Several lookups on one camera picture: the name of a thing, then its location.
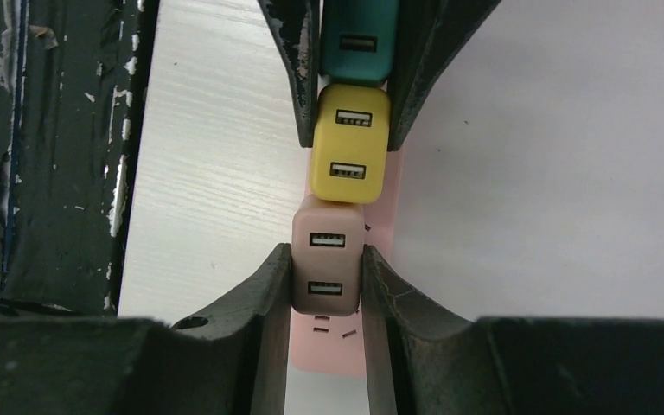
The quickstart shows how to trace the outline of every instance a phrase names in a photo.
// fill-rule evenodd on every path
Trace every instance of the power strip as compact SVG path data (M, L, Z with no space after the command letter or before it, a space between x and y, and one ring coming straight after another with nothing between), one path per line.
M399 199L403 149L387 153L386 175L380 198L365 205L365 243L390 261L393 228ZM347 376L365 375L362 312L352 316L306 316L291 312L291 364L299 370Z

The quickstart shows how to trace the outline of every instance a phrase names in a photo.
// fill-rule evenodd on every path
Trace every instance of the chipped paint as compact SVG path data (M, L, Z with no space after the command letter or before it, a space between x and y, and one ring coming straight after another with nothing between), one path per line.
M115 310L116 307L111 303L111 293L103 298L103 310Z
M108 224L113 238L118 235L125 209L125 155L121 155L116 173L116 188L113 189L111 210L108 211Z
M116 93L116 98L126 97L126 104L131 106L133 103L133 93L129 90L124 89L123 91Z
M19 2L18 0L6 0L6 3L9 4L8 7L11 8L12 15L13 15L13 10L15 8L15 3L30 4L29 10L31 12L36 13L36 16L32 16L32 18L28 19L26 22L38 22L40 24L46 24L48 26L51 26L52 24L57 24L58 26L54 26L54 31L57 32L57 35L59 35L59 33L63 33L63 43L59 45L58 48L55 48L51 51L42 50L42 46L44 43L43 40L34 39L34 37L29 33L29 29L25 28L25 26L27 25L19 23L20 21L24 22L23 15L26 14L27 7L22 7L21 17L15 16L14 18L11 19L13 31L10 33L12 36L12 39L10 41L11 42L10 63L13 66L16 63L17 56L19 56L18 58L19 61L18 63L16 63L14 67L14 70L16 70L16 86L11 87L10 91L7 94L3 94L3 92L6 91L4 91L3 87L0 86L0 92L4 97L4 99L0 100L0 125L3 127L3 131L0 130L0 137L3 140L3 142L0 143L0 161L1 161L1 155L5 152L4 147L9 145L9 137L7 136L10 129L9 126L10 116L11 116L10 105L12 104L13 101L15 101L15 97L21 97L20 91L22 91L21 88L22 79L26 80L26 85L25 85L26 87L23 89L25 89L26 91L24 92L27 93L27 95L24 98L25 106L23 107L25 114L25 119L23 120L25 123L24 125L28 125L29 120L32 118L33 118L32 124L34 122L39 124L40 122L38 118L40 118L41 115L35 113L34 111L29 111L29 108L31 106L34 106L34 105L29 105L29 102L32 101L34 101L32 102L33 104L35 103L36 106L39 106L39 104L42 101L48 102L50 100L54 101L55 99L60 101L60 99L62 99L62 101L64 101L61 102L62 106L67 108L69 111L63 111L64 114L61 115L53 112L45 112L44 114L42 114L42 116L47 117L45 119L48 119L47 123L49 124L49 126L51 125L52 127L54 127L51 129L53 131L48 131L50 132L49 135L52 136L51 138L47 137L49 138L48 142L51 142L52 144L57 143L58 146L57 149L58 151L55 154L53 154L52 156L47 155L46 157L44 157L45 156L43 154L44 152L39 151L40 142L44 140L40 140L39 137L37 137L36 140L31 139L30 137L20 137L19 131L21 129L19 129L16 125L19 125L18 115L22 113L22 109L17 107L18 110L16 111L17 120L15 122L16 125L13 128L13 130L15 130L13 138L14 162L10 167L10 174L11 174L10 183L12 187L10 194L12 196L11 196L11 201L9 201L9 205L6 207L6 209L7 211L10 211L11 214L13 214L15 211L18 210L18 207L14 206L15 197L17 198L17 204L19 205L19 207L21 206L21 203L24 203L24 214L22 214L19 211L16 217L16 224L23 225L23 229L17 227L14 232L10 232L10 230L7 229L6 232L1 233L2 229L0 228L0 237L3 237L4 234L14 235L14 241L15 241L14 244L12 245L12 249L8 249L9 246L4 246L3 245L4 242L0 240L0 251L1 251L0 260L2 259L2 255L5 255L4 252L6 252L6 254L8 254L9 252L14 252L12 254L14 255L13 256L14 259L10 261L10 264L12 264L14 270L12 270L12 273L10 275L16 275L16 273L19 272L19 269L22 267L23 264L29 265L28 261L25 263L23 260L24 258L29 259L28 258L29 255L25 257L24 250L19 248L20 246L19 244L23 242L22 234L24 232L29 231L28 227L26 227L27 221L31 222L31 220L34 218L36 218L37 220L39 220L39 218L43 219L47 218L47 220L49 220L49 218L52 217L52 216L49 217L44 216L46 212L46 211L43 212L44 209L37 208L37 210L35 210L34 212L32 212L34 209L29 209L29 207L33 204L37 207L40 206L39 199L42 193L44 193L40 191L39 183L35 182L35 178L38 178L40 179L40 181L43 182L44 181L53 182L54 184L53 187L63 192L60 193L59 195L55 193L57 199L58 200L62 199L63 205L67 205L67 207L61 211L58 208L59 204L56 204L56 206L52 207L44 206L43 208L51 208L53 210L53 214L56 215L55 217L59 219L57 222L60 221L64 222L65 220L67 221L79 220L80 218L83 218L83 220L95 221L96 220L95 218L97 217L98 222L93 224L95 226L90 226L92 233L87 233L86 235L83 236L85 236L88 239L90 238L95 239L93 242L98 243L99 247L107 246L110 247L111 249L108 250L98 249L98 251L96 251L96 255L94 255L95 257L93 258L94 260L89 261L92 262L91 264L78 264L80 266L75 268L78 274L80 274L78 277L83 277L83 279L86 279L85 284L79 287L72 287L72 288L68 285L64 287L62 286L56 287L55 290L53 290L54 296L52 297L63 298L64 301L62 302L65 303L64 305L70 308L75 308L77 310L87 310L88 313L93 313L95 315L97 314L108 315L111 314L111 312L109 310L103 311L101 305L107 305L109 308L117 309L118 300L115 303L113 303L112 295L110 295L110 297L106 295L107 291L112 287L115 288L116 285L112 284L113 281L107 281L107 279L111 279L112 276L110 275L106 276L107 263L105 261L107 261L111 257L114 257L114 259L116 259L117 261L120 260L121 262L123 262L124 254L119 251L122 249L122 247L125 247L124 243L125 240L113 239L111 236L109 236L109 233L106 232L107 229L105 228L106 226L105 218L108 215L108 211L111 208L112 204L113 195L111 194L111 192L113 191L113 188L116 186L119 187L124 186L122 194L123 197L119 196L118 198L118 201L123 201L123 203L115 203L116 215L119 220L120 220L119 215L121 213L123 213L123 215L125 216L128 215L128 210L130 208L130 205L126 205L125 203L130 199L126 199L125 196L133 188L132 182L128 182L126 184L125 183L126 179L122 178L118 179L119 181L118 183L115 183L113 178L116 177L116 174L118 172L117 169L118 163L122 162L120 159L122 158L121 155L123 151L126 151L127 153L125 157L126 164L124 164L123 175L128 177L133 177L132 166L135 165L135 158L131 157L134 157L135 153L137 152L137 147L135 145L132 144L129 145L129 147L126 147L125 144L121 143L122 138L118 137L121 137L119 136L119 134L121 134L121 128L123 126L119 127L118 124L122 124L125 118L128 118L133 124L131 125L132 128L138 127L138 125L135 124L137 122L137 119L134 118L133 116L134 115L143 116L143 103L138 101L141 104L140 105L141 108L133 109L133 111L130 111L131 115L127 116L126 107L128 105L132 105L133 97L129 93L126 93L125 101L123 101L121 98L116 98L117 102L114 102L113 104L117 107L117 109L113 114L114 124L112 127L112 131L110 131L112 137L115 138L114 140L115 144L108 146L106 144L106 141L109 138L103 135L106 134L106 130L100 131L100 129L104 128L107 129L107 126L105 125L105 115L107 113L110 113L112 110L108 110L106 112L105 104L111 105L112 102L111 98L109 97L114 90L114 86L118 87L117 88L118 91L125 88L137 88L138 91L141 91L144 89L144 86L146 85L146 82L148 80L148 72L144 72L144 70L142 70L141 67L138 66L144 64L144 59L142 55L137 57L137 67L136 67L136 75L141 75L140 79L137 78L132 79L127 72L122 72L121 69L123 69L124 65L120 65L120 62L126 64L127 61L130 60L131 57L134 55L134 53L131 52L131 48L133 47L135 42L131 37L134 33L137 33L137 28L144 30L143 29L144 25L148 26L146 30L149 29L153 30L155 28L156 12L154 11L155 14L153 16L146 16L147 19L151 17L154 20L144 22L140 18L139 19L136 18L135 14L137 13L136 12L137 6L135 3L131 3L130 1L126 1L126 3L131 3L131 4L126 4L127 7L125 9L121 7L120 0L118 0L117 2L113 2L112 4L106 4L106 7L110 6L108 9L105 8L96 9L94 7L86 7L84 10L77 10L75 8L69 8L70 10L68 11L70 13L67 13L64 10L64 8L61 9L58 8L59 10L53 10L54 7L49 6L49 4L47 3L41 4L29 0L21 2ZM1 12L2 10L0 10L0 37L2 31L4 30L4 25L3 23L1 23L2 20ZM124 38L120 42L120 44L117 44L116 43L117 36L115 36L116 32L115 29L116 26L118 26L121 23L120 22L121 18L125 19L125 25L123 27ZM97 30L97 31L92 30L90 31L91 33L88 34L84 30L81 30L83 26L88 28L97 27L99 29L102 28L103 30ZM25 29L27 30L28 37L19 36L21 40L18 41L16 38L16 32L21 30L23 34ZM67 45L69 39L67 38L67 36L64 35L65 30L70 35L73 36L73 40L75 41L79 40L78 37L86 37L90 35L90 37L86 37L86 42L82 42L88 46L89 50L86 49L87 52L84 54L72 54L74 59L72 58L66 60L61 59L61 57L66 56L65 54L70 55L70 50L74 49L74 47L77 46L77 43L75 44L70 43L70 45ZM84 34L86 36L75 37L76 32L78 32L78 34L85 32ZM26 42L29 43L29 49L28 49L29 58L31 58L35 54L38 54L39 59L37 59L37 61L29 59L29 61L33 62L29 63L28 66L29 71L22 76L22 74L19 73L19 67L22 66L22 59L24 56L22 43L25 42L24 41L25 39L27 39ZM143 52L144 51L143 48L147 46L145 44L146 38L144 37L144 39L141 39L141 41L144 41L144 45L139 45L141 51ZM19 42L19 51L21 53L17 54L15 52L15 49L17 48L18 42ZM108 54L105 54L106 53L105 42L110 43L109 44L110 50L107 51ZM147 52L147 57L149 57L150 50L145 52ZM111 62L110 68L106 66L108 63L106 63L106 65L102 65L101 63L99 63L98 61L100 59L106 59L106 62L110 61ZM64 78L67 77L67 72L70 72L70 80L68 82L65 82ZM36 89L39 91L36 92L32 91L33 93L29 94L30 87L35 86L32 85L34 84L34 82L29 83L29 79L33 79L34 76L36 76L36 78L39 80L44 78L43 83L48 87L47 90L43 90L44 88L39 88L38 87L39 85L36 85ZM83 85L90 86L91 84L95 84L95 82L100 83L101 88L90 87L90 89L94 91L95 94L90 93L89 91L88 93L86 93L86 89L88 88L84 87ZM54 94L55 84L58 86L58 91L56 94ZM83 90L83 97L80 96L79 88ZM88 100L89 102L91 102L91 104L88 105L83 99ZM83 120L85 122L82 121L80 121L79 123L56 122L64 119L64 117L75 118L78 119L79 121ZM137 136L132 135L132 131L130 130L130 128L127 128L128 126L129 125L127 125L126 128L124 128L124 130L126 131L125 135L126 137L130 136L129 139L131 141L135 141ZM80 163L78 163L80 165L70 164L68 160L69 157L67 157L72 154L70 153L70 151L65 152L65 148L62 148L62 151L59 151L60 143L64 142L65 140L74 141L73 138L75 137L86 137L86 139L84 140L78 140L80 142L80 146L78 145L68 146L70 147L70 149L68 150L72 151L73 153L75 151L82 152L84 157L81 158L80 160L84 162L82 164L85 164L82 167ZM52 164L53 173L48 172L48 169L50 169L50 164L49 164L50 161L53 162ZM104 164L105 168L104 181L100 180L100 176L95 176L95 173L100 174L100 167L99 167L100 164ZM24 174L25 175L24 177L26 177L26 179L23 179L23 177L17 178L16 166L20 166L18 169L22 170L20 173ZM58 166L60 171L59 175L56 173ZM87 198L80 197L78 199L74 199L73 196L75 190L73 189L73 187L79 187L80 192L78 193L82 194L83 196L89 195L90 197ZM80 200L85 204L72 205L71 207L69 204L67 204L68 201L75 202L77 200ZM87 212L87 206L91 207L91 211L89 213ZM97 213L96 211L99 211L101 209L105 210L105 212L102 214L99 213L99 215L97 216L94 215L94 213ZM125 225L120 224L118 232L122 234L122 232L125 231L125 228L126 228ZM62 246L59 245L59 243L63 244L72 243L78 246L82 241L82 239L75 240L74 238L70 239L69 237L64 239L65 235L61 235L61 237L64 240L60 239L59 230L55 231L54 229L47 229L47 228L44 229L40 228L38 230L47 236L56 235L57 239L44 238L44 242L47 245L49 243L52 244L53 246L55 246L55 243L57 243L58 244L56 245L57 248ZM57 277L59 277L61 274L64 274L65 271L68 271L67 268L64 265L60 265L59 262L61 256L64 256L64 251L61 251L60 249L45 249L36 252L36 254L39 254L40 256L44 257L43 259L45 259L44 261L40 261L40 266L42 268L41 270L44 272L40 272L39 273L40 275L38 275L37 277L46 276L45 278L49 278L50 275L53 275L55 273L55 269L58 270L57 273L54 274ZM118 268L116 269L117 274L115 277L120 276L119 274L120 274L121 262L117 262ZM95 271L97 266L101 267L102 271ZM97 300L96 304L94 298L95 296L93 296L93 298L91 299L91 296L89 295L82 295L84 294L82 291L85 292L91 291L93 294L98 294L97 297L99 297L99 295L102 294L104 298L106 297L108 298L106 299L106 301L104 301L104 304L100 304L100 300Z
M29 32L35 38L44 41L44 48L46 50L49 50L51 48L57 48L59 46L59 43L57 43L57 37L54 35L54 30L52 30L52 28L48 28L47 26L37 26L34 24L30 24Z
M311 13L307 10L307 14L304 15L304 21L302 23L302 33L299 34L299 44L294 47L299 53L297 57L297 75L304 79L308 76L307 67L309 66L310 24Z
M128 141L128 137L131 134L131 121L128 118L124 118L124 126L121 129L121 137L124 141Z
M0 56L0 86L10 93L16 85L16 71L12 62L12 45L14 41L14 13L18 10L12 10L10 0L3 0L3 22L6 29L1 32L1 56Z
M6 221L9 216L9 192L11 188L11 144L6 148L6 154L3 155L1 162L1 177L0 182L3 189L0 189L0 218Z
M124 67L125 67L126 71L128 71L129 75L133 75L134 73L136 73L136 63L137 63L137 61L138 61L138 59L136 58L136 56L134 56L128 62L126 62L126 64L124 65Z
M108 117L108 144L113 142L113 111L116 108L117 88L113 87L113 98L111 101L111 115Z
M61 311L70 311L70 312L72 312L72 310L70 310L69 308L67 308L67 307L62 307L61 305L57 305L57 304L44 304L44 306L45 306L45 307L49 307L50 309L61 310Z

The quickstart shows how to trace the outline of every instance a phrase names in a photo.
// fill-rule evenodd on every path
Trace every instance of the usb charger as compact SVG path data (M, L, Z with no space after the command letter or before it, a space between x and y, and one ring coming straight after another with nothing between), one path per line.
M310 188L325 201L372 203L383 189L391 103L385 91L330 84L319 96Z
M328 0L322 14L321 73L377 86L391 72L398 0Z
M291 227L291 305L301 314L350 316L360 304L361 205L304 198Z

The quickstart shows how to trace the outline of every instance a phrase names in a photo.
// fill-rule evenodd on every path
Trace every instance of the white surface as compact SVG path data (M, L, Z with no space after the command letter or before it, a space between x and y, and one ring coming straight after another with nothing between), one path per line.
M164 0L120 313L173 322L290 240L307 153L255 0ZM664 0L510 0L411 135L398 271L466 317L664 317ZM367 413L289 371L287 413Z

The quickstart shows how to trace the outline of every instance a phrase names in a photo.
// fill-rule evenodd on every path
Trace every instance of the yellow usb charger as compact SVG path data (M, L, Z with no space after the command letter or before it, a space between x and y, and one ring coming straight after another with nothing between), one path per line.
M372 203L383 190L391 101L385 91L331 84L319 97L310 187L325 201Z

